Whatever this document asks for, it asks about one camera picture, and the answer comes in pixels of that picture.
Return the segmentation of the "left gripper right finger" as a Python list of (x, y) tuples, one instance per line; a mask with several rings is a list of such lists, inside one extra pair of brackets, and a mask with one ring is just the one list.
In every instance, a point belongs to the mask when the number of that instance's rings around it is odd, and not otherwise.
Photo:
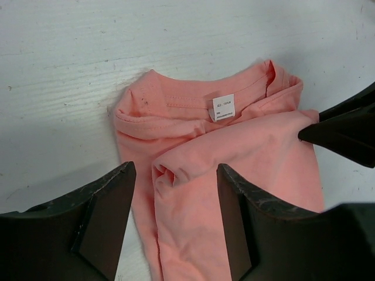
[(217, 168), (217, 186), (233, 280), (374, 279), (374, 204), (315, 213), (226, 164)]

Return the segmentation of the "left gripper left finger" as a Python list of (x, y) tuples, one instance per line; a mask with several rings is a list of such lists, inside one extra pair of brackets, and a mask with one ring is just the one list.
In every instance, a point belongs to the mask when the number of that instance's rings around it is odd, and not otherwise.
[(2, 280), (114, 280), (136, 170), (103, 177), (22, 213), (1, 215)]

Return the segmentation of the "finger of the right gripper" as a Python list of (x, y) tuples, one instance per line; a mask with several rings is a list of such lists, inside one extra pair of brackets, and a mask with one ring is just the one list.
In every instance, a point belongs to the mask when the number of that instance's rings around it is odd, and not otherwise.
[(319, 122), (298, 133), (364, 167), (374, 167), (374, 84), (319, 113)]

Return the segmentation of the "salmon pink t shirt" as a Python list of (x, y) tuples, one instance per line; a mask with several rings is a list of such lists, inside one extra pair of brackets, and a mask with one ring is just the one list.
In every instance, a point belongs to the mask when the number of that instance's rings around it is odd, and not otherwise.
[(135, 164), (132, 212), (153, 280), (230, 280), (217, 167), (298, 207), (324, 209), (313, 146), (298, 133), (319, 120), (300, 111), (300, 78), (271, 60), (216, 81), (154, 70), (114, 109), (121, 160)]

